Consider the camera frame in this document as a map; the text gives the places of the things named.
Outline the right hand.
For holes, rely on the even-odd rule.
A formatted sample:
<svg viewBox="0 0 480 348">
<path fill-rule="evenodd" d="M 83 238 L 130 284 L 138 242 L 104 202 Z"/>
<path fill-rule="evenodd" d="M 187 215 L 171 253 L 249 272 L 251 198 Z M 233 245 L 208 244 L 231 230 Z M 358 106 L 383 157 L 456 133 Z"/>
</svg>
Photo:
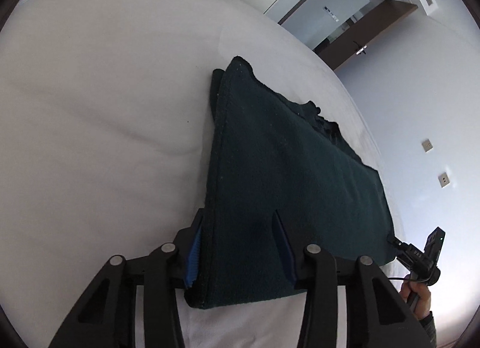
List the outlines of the right hand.
<svg viewBox="0 0 480 348">
<path fill-rule="evenodd" d="M 431 312 L 431 291 L 429 287 L 424 283 L 405 281 L 401 285 L 400 296 L 404 301 L 408 300 L 408 296 L 411 293 L 415 293 L 418 296 L 418 300 L 413 310 L 414 316 L 418 320 L 426 318 Z"/>
</svg>

